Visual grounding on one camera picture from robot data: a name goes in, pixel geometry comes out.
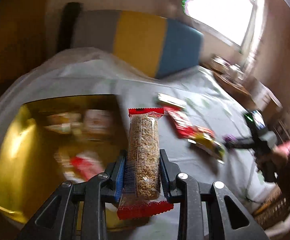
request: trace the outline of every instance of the window frame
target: window frame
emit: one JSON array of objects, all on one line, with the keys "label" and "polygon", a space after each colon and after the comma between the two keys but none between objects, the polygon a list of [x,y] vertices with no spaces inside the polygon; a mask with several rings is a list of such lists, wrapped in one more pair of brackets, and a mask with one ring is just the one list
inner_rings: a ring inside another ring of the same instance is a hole
[{"label": "window frame", "polygon": [[219,40],[223,41],[224,43],[228,44],[229,46],[235,46],[237,49],[241,50],[242,48],[246,47],[245,43],[246,43],[246,38],[249,35],[253,35],[254,29],[252,28],[252,23],[253,21],[255,21],[255,14],[256,14],[256,10],[257,10],[257,0],[253,1],[253,0],[249,0],[252,5],[252,12],[251,12],[251,17],[249,19],[248,22],[248,26],[242,41],[241,45],[238,45],[237,43],[233,42],[231,39],[227,38],[226,36],[224,36],[222,33],[218,32],[217,30],[215,30],[214,28],[210,27],[209,25],[194,19],[193,17],[189,16],[192,18],[193,20],[193,24],[195,27],[198,27],[198,29],[201,29],[202,31],[205,31],[213,36],[215,36],[216,38],[218,38]]}]

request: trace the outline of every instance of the window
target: window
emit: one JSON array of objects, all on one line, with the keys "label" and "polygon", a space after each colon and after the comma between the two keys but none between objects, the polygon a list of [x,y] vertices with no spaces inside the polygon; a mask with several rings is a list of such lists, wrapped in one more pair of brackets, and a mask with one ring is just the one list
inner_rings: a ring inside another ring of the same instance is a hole
[{"label": "window", "polygon": [[185,0],[184,12],[241,46],[255,0]]}]

